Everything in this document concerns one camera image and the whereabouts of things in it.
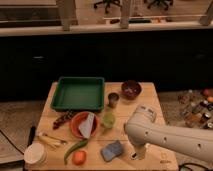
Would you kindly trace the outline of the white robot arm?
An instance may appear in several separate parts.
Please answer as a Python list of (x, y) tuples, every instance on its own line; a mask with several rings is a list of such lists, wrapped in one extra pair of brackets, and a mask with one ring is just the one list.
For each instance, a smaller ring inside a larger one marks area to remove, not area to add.
[(213, 162), (213, 131), (157, 124), (157, 113), (138, 105), (124, 124), (124, 132), (137, 157), (145, 157), (146, 144)]

